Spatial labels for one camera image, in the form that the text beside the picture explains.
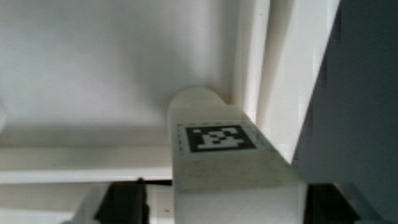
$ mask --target white wall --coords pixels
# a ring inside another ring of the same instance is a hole
[[[229,100],[236,14],[238,0],[0,0],[9,144],[108,127],[163,144],[176,92],[204,85]]]

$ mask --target white panel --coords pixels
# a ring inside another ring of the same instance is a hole
[[[90,184],[0,185],[0,223],[60,224],[71,220]]]
[[[232,103],[256,122],[270,0],[240,1]]]
[[[277,0],[270,24],[257,126],[291,162],[339,0]]]

